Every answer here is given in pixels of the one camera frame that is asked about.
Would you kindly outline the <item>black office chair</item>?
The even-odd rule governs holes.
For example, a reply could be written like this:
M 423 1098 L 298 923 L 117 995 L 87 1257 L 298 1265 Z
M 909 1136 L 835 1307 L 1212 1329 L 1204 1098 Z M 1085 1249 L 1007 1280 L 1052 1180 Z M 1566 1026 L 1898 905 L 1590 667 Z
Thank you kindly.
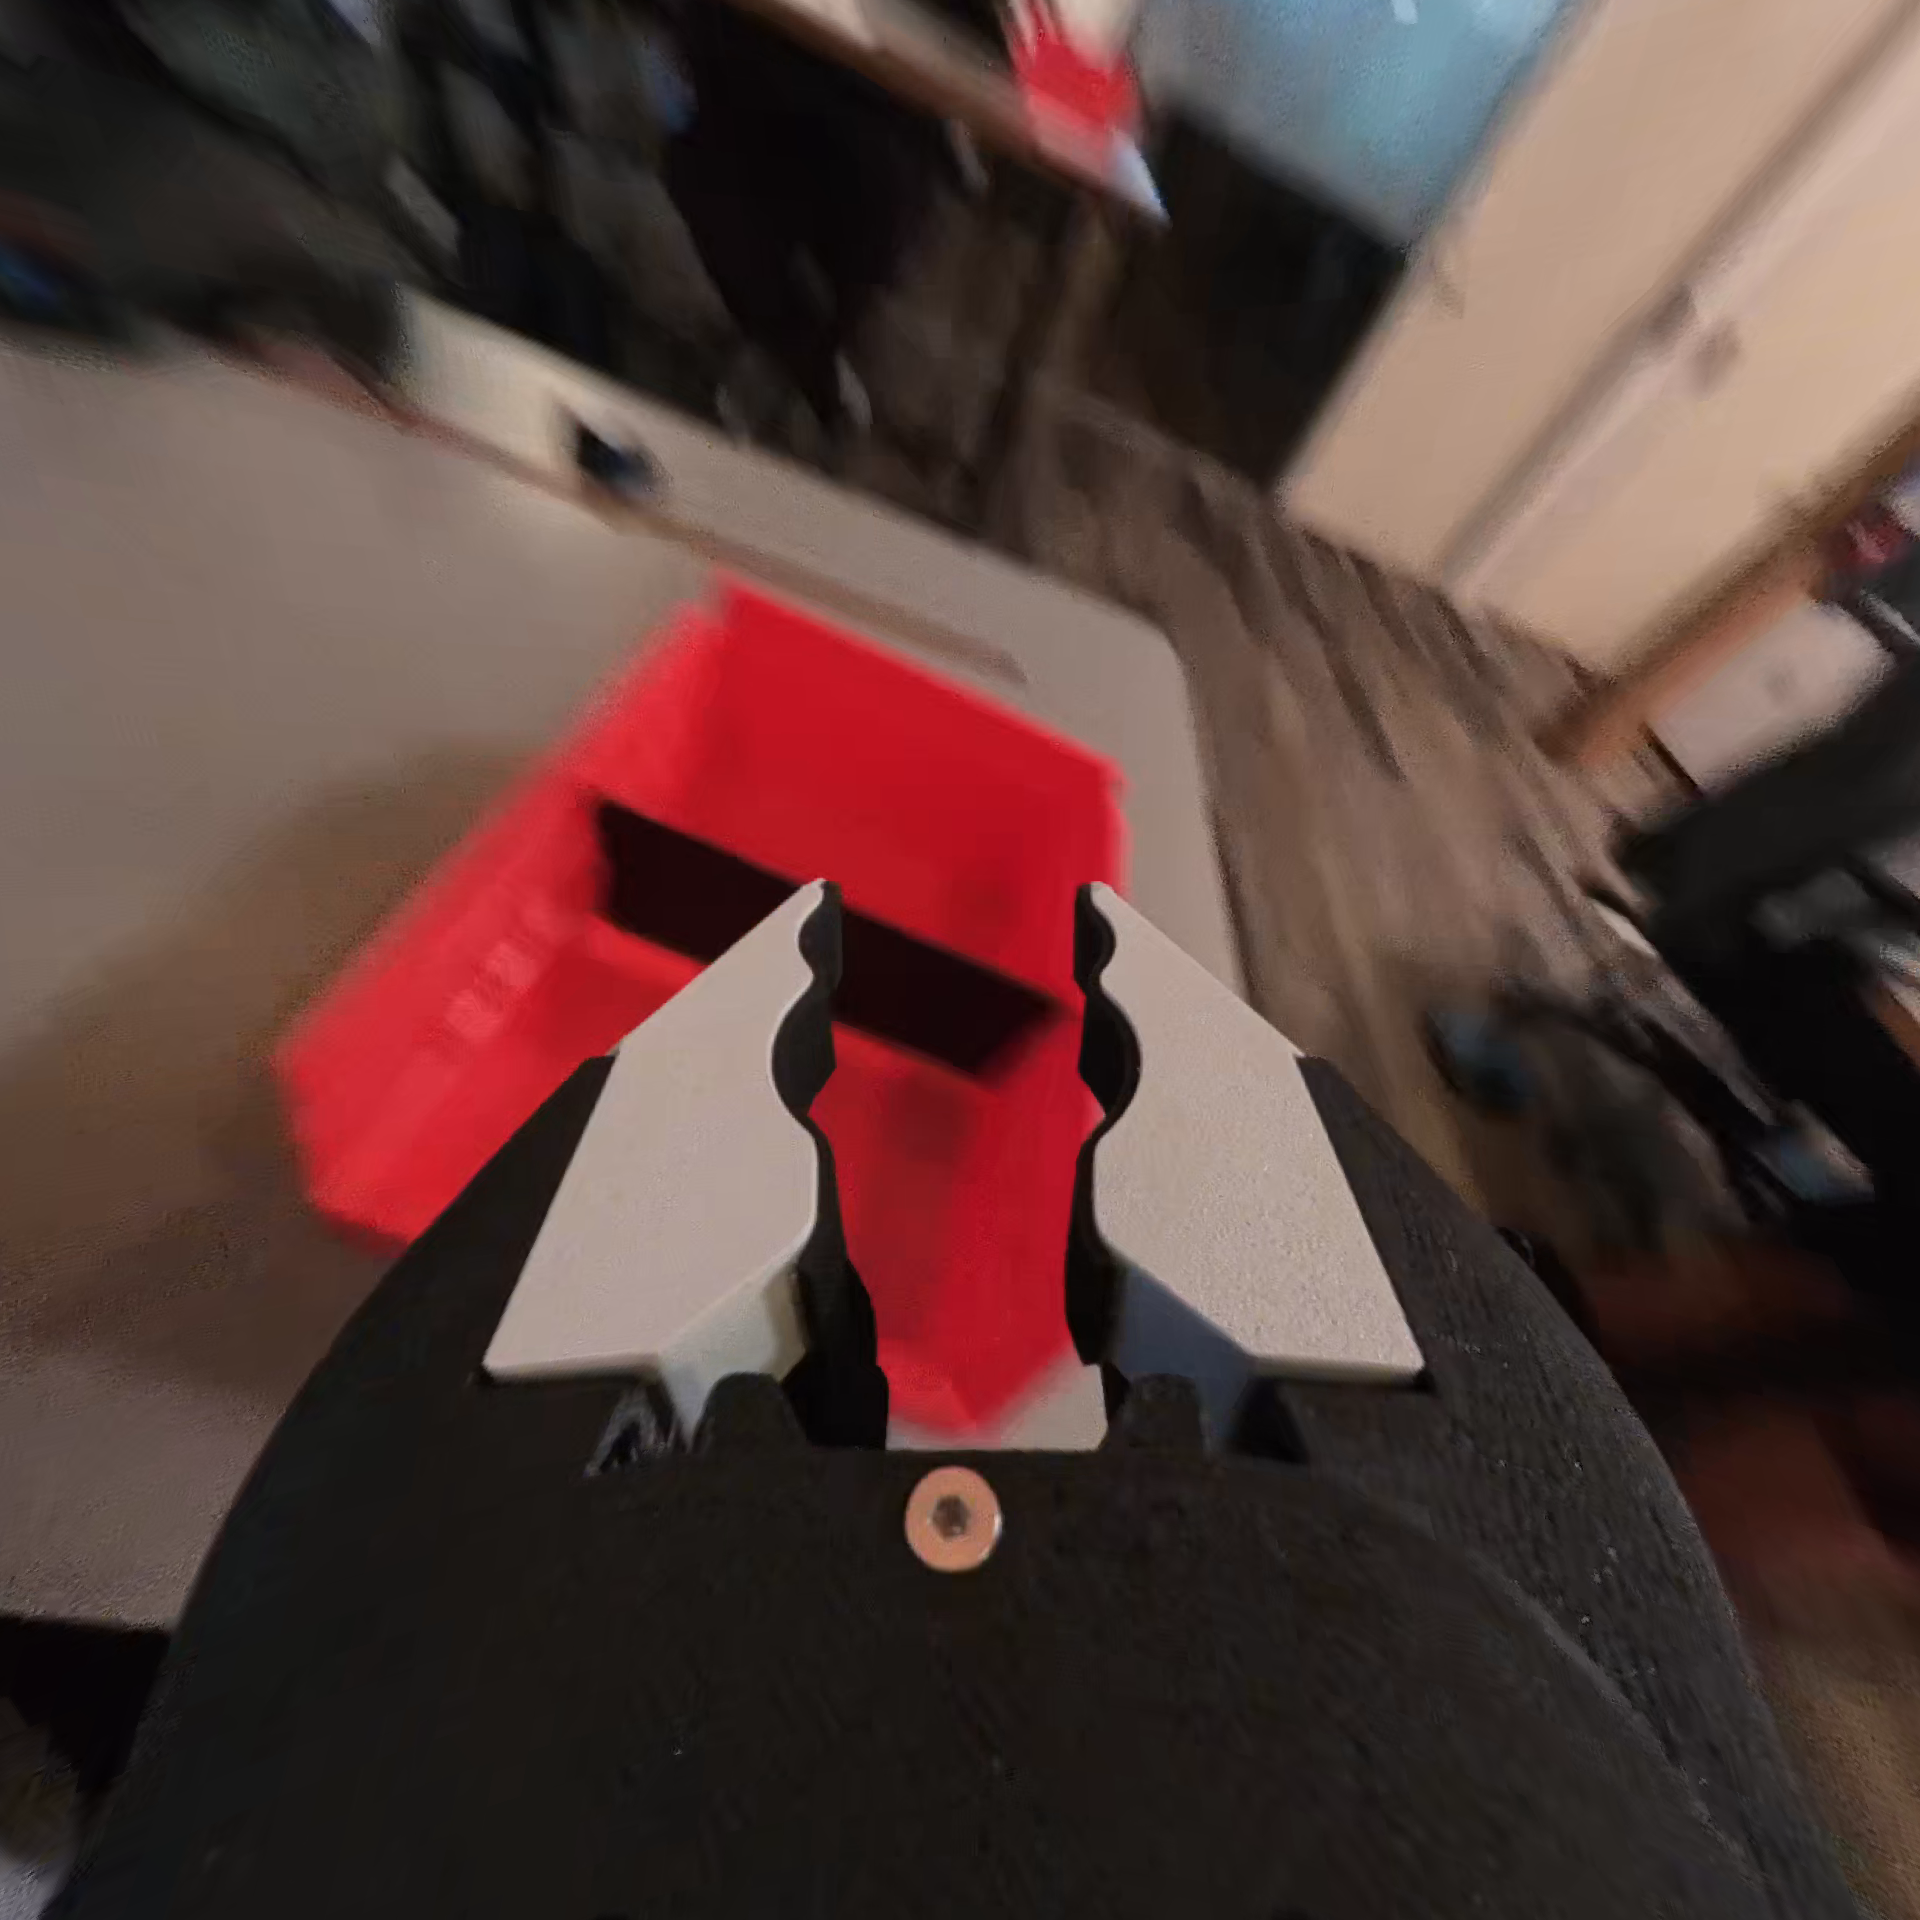
M 1619 836 L 1669 971 L 1741 1055 L 1812 1098 L 1826 1045 L 1886 1040 L 1866 1014 L 1914 990 L 1920 664 L 1898 655 L 1838 721 Z

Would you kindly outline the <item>small black device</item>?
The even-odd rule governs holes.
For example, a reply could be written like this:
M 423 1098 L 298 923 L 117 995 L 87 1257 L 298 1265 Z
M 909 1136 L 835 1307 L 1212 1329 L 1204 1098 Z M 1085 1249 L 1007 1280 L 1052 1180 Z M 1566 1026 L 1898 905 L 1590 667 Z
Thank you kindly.
M 618 442 L 580 417 L 564 442 L 583 493 L 613 501 L 647 501 L 662 493 L 662 466 L 640 442 Z

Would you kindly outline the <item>cream door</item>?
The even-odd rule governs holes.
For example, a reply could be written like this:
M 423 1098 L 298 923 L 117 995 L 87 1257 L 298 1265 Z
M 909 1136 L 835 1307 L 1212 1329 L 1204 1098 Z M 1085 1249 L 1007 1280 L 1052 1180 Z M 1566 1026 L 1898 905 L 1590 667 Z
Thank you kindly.
M 1287 514 L 1437 571 L 1898 8 L 1580 8 L 1287 478 Z
M 1460 526 L 1445 587 L 1465 614 L 1626 667 L 1906 433 L 1914 84 L 1914 8 L 1880 8 Z

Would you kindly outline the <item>small red bin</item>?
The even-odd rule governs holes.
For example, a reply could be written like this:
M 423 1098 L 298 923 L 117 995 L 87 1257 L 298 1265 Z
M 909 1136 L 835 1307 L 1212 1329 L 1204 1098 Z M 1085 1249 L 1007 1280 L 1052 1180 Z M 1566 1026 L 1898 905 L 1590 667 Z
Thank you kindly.
M 1038 143 L 1107 175 L 1137 143 L 1145 0 L 1007 0 L 1007 54 Z

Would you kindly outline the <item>wooden post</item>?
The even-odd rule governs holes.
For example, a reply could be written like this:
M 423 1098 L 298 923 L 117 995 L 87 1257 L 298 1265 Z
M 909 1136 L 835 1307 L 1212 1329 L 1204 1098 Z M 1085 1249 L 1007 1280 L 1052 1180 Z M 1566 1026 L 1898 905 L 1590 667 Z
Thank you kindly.
M 1876 455 L 1866 455 L 1815 501 L 1791 508 L 1785 534 L 1741 566 L 1692 614 L 1658 628 L 1619 674 L 1596 680 L 1540 731 L 1557 765 L 1596 771 L 1629 753 L 1669 706 L 1729 667 L 1776 617 L 1815 601 L 1832 580 L 1898 551 L 1893 493 L 1914 478 L 1920 422 L 1909 417 Z

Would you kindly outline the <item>white recycling cabinet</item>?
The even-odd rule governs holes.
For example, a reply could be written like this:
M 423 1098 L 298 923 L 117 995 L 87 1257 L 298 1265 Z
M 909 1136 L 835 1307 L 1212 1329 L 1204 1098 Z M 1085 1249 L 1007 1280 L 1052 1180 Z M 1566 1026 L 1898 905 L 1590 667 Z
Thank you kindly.
M 1802 601 L 1650 714 L 1658 753 L 1692 789 L 1815 738 L 1914 655 L 1914 621 L 1876 596 Z

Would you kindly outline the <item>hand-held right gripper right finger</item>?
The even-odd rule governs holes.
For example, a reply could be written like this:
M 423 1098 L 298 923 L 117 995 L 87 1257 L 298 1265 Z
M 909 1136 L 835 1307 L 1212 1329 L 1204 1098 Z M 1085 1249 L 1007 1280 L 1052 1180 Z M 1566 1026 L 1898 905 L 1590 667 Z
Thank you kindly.
M 1427 1354 L 1308 1086 L 1308 1055 L 1107 880 L 1075 906 L 1075 1351 L 1170 1381 L 1230 1452 L 1269 1382 L 1414 1387 Z

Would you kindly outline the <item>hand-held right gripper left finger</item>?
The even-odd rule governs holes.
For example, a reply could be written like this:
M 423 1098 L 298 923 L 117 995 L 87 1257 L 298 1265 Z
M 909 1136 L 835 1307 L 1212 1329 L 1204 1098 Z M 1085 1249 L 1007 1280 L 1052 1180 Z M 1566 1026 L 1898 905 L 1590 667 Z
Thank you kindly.
M 809 880 L 618 1040 L 507 1307 L 494 1382 L 634 1381 L 693 1439 L 769 1381 L 824 1452 L 880 1452 L 893 1382 L 809 1115 L 835 1072 L 842 894 Z

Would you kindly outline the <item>red plastic bin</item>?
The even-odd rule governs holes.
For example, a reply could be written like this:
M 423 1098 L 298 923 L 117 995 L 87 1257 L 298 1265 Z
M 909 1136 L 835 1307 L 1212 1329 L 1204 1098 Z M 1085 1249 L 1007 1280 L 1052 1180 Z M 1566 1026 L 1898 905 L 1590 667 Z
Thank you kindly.
M 815 1103 L 893 1412 L 985 1427 L 1069 1354 L 1075 906 L 1121 779 L 750 587 L 677 607 L 272 1051 L 304 1204 L 416 1242 L 524 1115 L 804 880 L 842 886 Z

